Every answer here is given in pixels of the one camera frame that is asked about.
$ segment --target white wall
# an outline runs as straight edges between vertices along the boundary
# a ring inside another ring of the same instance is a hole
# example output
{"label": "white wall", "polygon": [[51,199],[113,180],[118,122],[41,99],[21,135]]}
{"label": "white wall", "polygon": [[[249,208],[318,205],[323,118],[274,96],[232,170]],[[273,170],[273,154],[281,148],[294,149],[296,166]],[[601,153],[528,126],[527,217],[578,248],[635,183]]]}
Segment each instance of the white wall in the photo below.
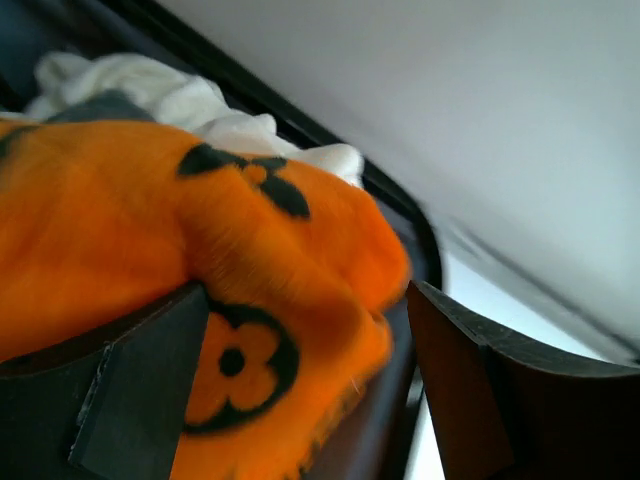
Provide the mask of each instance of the white wall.
{"label": "white wall", "polygon": [[640,2],[161,3],[640,344]]}

